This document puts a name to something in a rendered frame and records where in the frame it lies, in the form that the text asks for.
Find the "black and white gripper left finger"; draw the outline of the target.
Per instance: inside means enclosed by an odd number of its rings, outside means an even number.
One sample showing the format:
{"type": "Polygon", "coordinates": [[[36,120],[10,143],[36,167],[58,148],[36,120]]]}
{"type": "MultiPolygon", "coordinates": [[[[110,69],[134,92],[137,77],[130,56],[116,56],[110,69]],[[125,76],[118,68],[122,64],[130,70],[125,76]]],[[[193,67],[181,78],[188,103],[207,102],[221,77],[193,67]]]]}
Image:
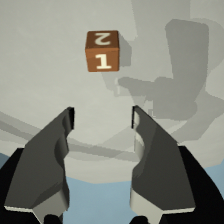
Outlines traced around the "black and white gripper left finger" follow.
{"type": "Polygon", "coordinates": [[[0,224],[43,224],[48,214],[63,224],[70,205],[64,158],[74,118],[74,107],[66,108],[2,166],[0,224]]]}

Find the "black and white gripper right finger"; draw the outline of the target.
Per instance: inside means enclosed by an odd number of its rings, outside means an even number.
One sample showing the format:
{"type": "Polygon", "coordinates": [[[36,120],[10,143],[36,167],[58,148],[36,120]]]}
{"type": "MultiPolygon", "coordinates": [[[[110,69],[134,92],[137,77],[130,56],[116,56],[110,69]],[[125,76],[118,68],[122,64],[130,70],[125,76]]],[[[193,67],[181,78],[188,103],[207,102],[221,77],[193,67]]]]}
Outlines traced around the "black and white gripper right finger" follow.
{"type": "Polygon", "coordinates": [[[224,199],[203,167],[138,105],[130,208],[148,224],[224,224],[224,199]],[[139,124],[139,125],[138,125],[139,124]]]}

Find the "brown number cube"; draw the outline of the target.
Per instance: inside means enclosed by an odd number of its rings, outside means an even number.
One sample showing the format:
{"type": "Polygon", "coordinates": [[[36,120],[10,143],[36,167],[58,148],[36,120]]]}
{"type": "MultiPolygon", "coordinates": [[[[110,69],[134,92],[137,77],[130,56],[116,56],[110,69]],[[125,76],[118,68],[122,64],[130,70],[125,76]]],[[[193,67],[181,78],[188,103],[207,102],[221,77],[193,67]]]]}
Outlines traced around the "brown number cube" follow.
{"type": "Polygon", "coordinates": [[[119,71],[118,31],[88,31],[85,54],[89,72],[119,71]]]}

